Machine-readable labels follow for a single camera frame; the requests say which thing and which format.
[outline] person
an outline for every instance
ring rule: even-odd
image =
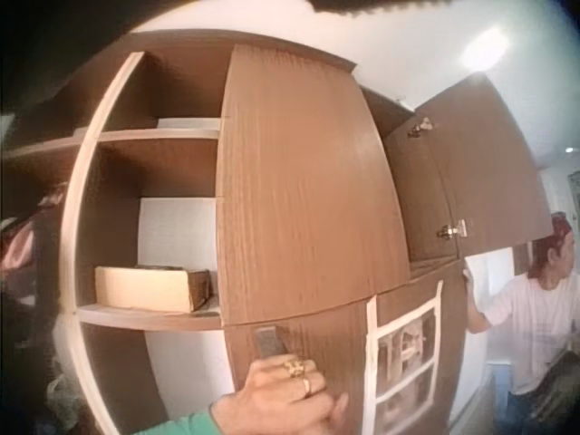
[[[206,412],[138,435],[334,435],[343,425],[348,395],[335,398],[325,388],[312,360],[291,354],[256,360],[241,391],[222,397]]]
[[[514,277],[480,312],[468,281],[468,329],[483,333],[506,321],[512,326],[512,380],[506,420],[499,431],[516,434],[556,433],[558,419],[538,418],[539,390],[550,368],[566,350],[580,326],[580,284],[574,268],[574,234],[563,213],[552,215],[554,232],[532,244],[533,260],[526,274]],[[580,394],[578,382],[560,382],[568,391],[562,398]],[[545,398],[552,411],[563,402]]]

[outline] white t-shirt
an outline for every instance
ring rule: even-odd
[[[573,273],[550,291],[527,274],[516,276],[483,313],[493,325],[511,321],[511,391],[531,392],[566,348],[572,332],[580,330],[578,275]]]

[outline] cardboard box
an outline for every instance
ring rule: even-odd
[[[209,271],[162,268],[95,268],[97,303],[117,308],[191,313],[211,292]]]

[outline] green sleeve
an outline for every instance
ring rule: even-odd
[[[209,412],[200,412],[177,421],[168,421],[135,435],[221,435],[221,432]]]

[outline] white frame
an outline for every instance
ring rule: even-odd
[[[440,358],[442,288],[443,281],[441,280],[437,283],[437,294],[433,299],[421,305],[419,308],[381,327],[377,326],[376,296],[367,304],[368,333],[366,338],[366,367],[364,371],[364,413],[362,419],[362,435],[373,435],[376,407],[378,404],[389,400],[397,392],[400,392],[403,388],[431,368],[430,390],[427,400],[406,420],[400,422],[384,435],[397,435],[406,430],[433,405]],[[379,371],[379,340],[385,335],[391,334],[413,320],[420,318],[430,310],[433,310],[435,314],[435,345],[433,348],[433,356],[427,362],[422,364],[420,368],[415,370],[415,372],[397,382],[380,397],[376,397],[377,376]]]

